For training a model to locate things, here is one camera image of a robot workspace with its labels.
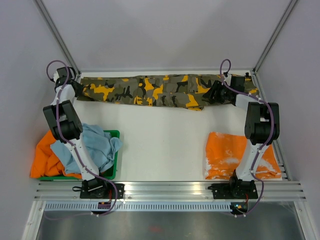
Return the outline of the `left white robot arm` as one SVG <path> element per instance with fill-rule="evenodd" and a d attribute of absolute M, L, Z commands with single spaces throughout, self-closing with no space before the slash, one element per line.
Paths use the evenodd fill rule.
<path fill-rule="evenodd" d="M 72 103 L 80 89 L 75 77 L 72 67 L 56 70 L 51 79 L 55 83 L 55 99 L 43 108 L 43 113 L 53 137 L 67 148 L 80 170 L 81 187 L 73 190 L 80 192 L 82 199 L 102 199 L 108 196 L 109 186 L 101 179 L 100 171 L 85 146 L 83 125 Z"/>

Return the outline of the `camouflage trousers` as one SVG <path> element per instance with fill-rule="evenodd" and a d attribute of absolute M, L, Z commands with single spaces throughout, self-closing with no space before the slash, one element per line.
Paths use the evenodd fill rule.
<path fill-rule="evenodd" d="M 259 94 L 249 74 L 244 77 L 244 93 Z M 84 77 L 79 101 L 149 107 L 184 108 L 201 111 L 206 106 L 223 105 L 205 101 L 205 94 L 214 81 L 222 82 L 218 74 L 138 75 L 131 77 Z"/>

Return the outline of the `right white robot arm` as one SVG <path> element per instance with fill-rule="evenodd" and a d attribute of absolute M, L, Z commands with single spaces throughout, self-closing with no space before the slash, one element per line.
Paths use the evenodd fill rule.
<path fill-rule="evenodd" d="M 279 105 L 245 93 L 245 78 L 225 73 L 223 81 L 214 81 L 204 97 L 214 103 L 229 102 L 246 111 L 244 134 L 247 144 L 238 167 L 227 183 L 213 183 L 208 187 L 215 200 L 260 199 L 256 176 L 258 164 L 268 146 L 280 135 Z"/>

